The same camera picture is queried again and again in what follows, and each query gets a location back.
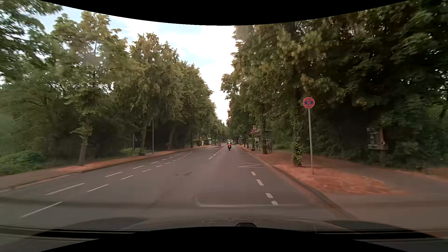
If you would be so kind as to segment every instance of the street lamp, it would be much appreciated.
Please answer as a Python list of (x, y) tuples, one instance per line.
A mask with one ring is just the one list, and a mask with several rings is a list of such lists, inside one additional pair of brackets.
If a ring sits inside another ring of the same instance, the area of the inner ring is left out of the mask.
[(210, 127), (210, 129), (208, 130), (208, 137), (210, 138), (210, 131), (211, 131), (211, 128), (213, 127), (213, 126), (215, 126), (215, 125), (218, 125), (219, 124), (219, 122), (218, 123), (216, 123), (216, 124), (213, 124), (211, 127)]

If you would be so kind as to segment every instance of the red gravel sidewalk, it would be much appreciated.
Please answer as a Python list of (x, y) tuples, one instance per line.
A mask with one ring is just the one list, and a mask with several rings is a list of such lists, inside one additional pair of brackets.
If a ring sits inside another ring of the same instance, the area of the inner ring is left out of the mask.
[(323, 193), (361, 221), (384, 223), (448, 237), (448, 182), (433, 176), (383, 169), (323, 156), (302, 156), (292, 164), (291, 152), (245, 151)]
[(0, 177), (0, 192), (10, 191), (12, 189), (19, 189), (27, 186), (31, 186), (37, 183), (42, 183), (46, 181), (50, 181), (53, 179), (63, 178), (65, 176), (69, 176), (72, 174), (88, 172), (96, 169), (101, 169), (113, 165), (119, 165), (124, 163), (129, 163), (137, 160), (168, 155), (176, 152), (182, 152), (186, 150), (192, 150), (197, 148), (209, 147), (212, 145), (203, 145), (196, 146), (193, 148), (183, 148), (172, 151), (161, 151), (155, 152), (154, 155), (152, 153), (147, 154), (146, 156), (128, 156), (123, 158), (111, 159), (106, 161), (92, 162), (86, 164), (84, 166), (67, 166), (63, 168), (49, 168), (49, 169), (41, 169), (30, 172), (24, 172), (20, 174), (6, 175)]

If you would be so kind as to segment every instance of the round red and blue sign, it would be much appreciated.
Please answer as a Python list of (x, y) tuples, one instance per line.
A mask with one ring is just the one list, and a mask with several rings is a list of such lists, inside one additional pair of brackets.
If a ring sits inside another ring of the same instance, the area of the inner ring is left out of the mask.
[(316, 103), (316, 102), (315, 102), (314, 99), (311, 98), (311, 97), (306, 97), (305, 99), (303, 99), (303, 106), (304, 106), (305, 108), (307, 108), (307, 109), (310, 109), (310, 108), (314, 107), (314, 104), (315, 104), (315, 103)]

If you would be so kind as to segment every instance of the curb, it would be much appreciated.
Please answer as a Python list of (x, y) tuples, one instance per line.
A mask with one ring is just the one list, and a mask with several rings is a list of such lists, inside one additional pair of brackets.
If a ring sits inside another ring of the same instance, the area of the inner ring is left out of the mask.
[(321, 193), (320, 191), (318, 191), (318, 190), (314, 189), (313, 187), (309, 186), (305, 182), (300, 181), (299, 179), (293, 177), (291, 174), (283, 171), (282, 169), (277, 168), (275, 165), (268, 164), (267, 162), (263, 161), (261, 158), (259, 158), (256, 155), (250, 153), (249, 151), (246, 151), (246, 152), (249, 153), (250, 155), (254, 156), (255, 158), (257, 158), (258, 160), (260, 160), (266, 166), (268, 166), (270, 168), (273, 168), (273, 169), (275, 169), (277, 171), (280, 171), (281, 173), (286, 175), (288, 178), (290, 178), (293, 181), (295, 181), (299, 186), (301, 186), (302, 188), (304, 188), (305, 190), (307, 190), (308, 192), (313, 194), (318, 200), (323, 202), (328, 208), (330, 208), (331, 210), (335, 211), (338, 215), (340, 215), (340, 216), (342, 216), (344, 218), (347, 218), (349, 220), (357, 220), (358, 219), (354, 215), (352, 215), (351, 213), (345, 211), (340, 206), (338, 206), (336, 203), (331, 201), (331, 199), (326, 197), (323, 193)]
[[(166, 155), (170, 155), (170, 154), (177, 153), (177, 152), (182, 152), (182, 151), (185, 151), (185, 150), (179, 150), (179, 151), (175, 151), (175, 152), (172, 152), (172, 153), (169, 153), (169, 154), (164, 154), (164, 155), (159, 155), (159, 156), (166, 156)], [(66, 175), (56, 176), (56, 177), (53, 177), (53, 178), (46, 178), (46, 179), (43, 179), (43, 180), (38, 180), (38, 181), (29, 182), (29, 183), (19, 184), (19, 185), (7, 187), (7, 188), (0, 188), (0, 193), (12, 191), (12, 190), (15, 190), (15, 189), (21, 189), (21, 188), (25, 188), (25, 187), (30, 187), (30, 186), (33, 186), (33, 185), (45, 183), (45, 182), (56, 180), (56, 179), (59, 179), (59, 178), (65, 178), (65, 177), (68, 177), (68, 176), (71, 176), (71, 175), (86, 173), (86, 172), (90, 172), (90, 171), (94, 171), (94, 170), (99, 170), (99, 169), (102, 169), (102, 168), (111, 167), (111, 166), (114, 166), (114, 165), (121, 165), (121, 164), (132, 163), (132, 162), (136, 162), (136, 161), (140, 161), (140, 160), (144, 160), (144, 159), (149, 159), (149, 158), (153, 158), (153, 157), (159, 157), (159, 156), (144, 156), (142, 159), (126, 161), (126, 162), (119, 163), (119, 164), (106, 165), (106, 166), (97, 167), (97, 168), (86, 170), (86, 171), (69, 173), (69, 174), (66, 174)]]

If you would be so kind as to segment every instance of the road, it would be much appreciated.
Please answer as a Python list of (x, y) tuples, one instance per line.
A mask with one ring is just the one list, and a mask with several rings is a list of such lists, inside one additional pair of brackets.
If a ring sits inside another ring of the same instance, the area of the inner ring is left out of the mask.
[(10, 226), (57, 228), (114, 217), (175, 219), (213, 211), (222, 217), (238, 212), (337, 218), (238, 146), (186, 149), (0, 194), (0, 225)]

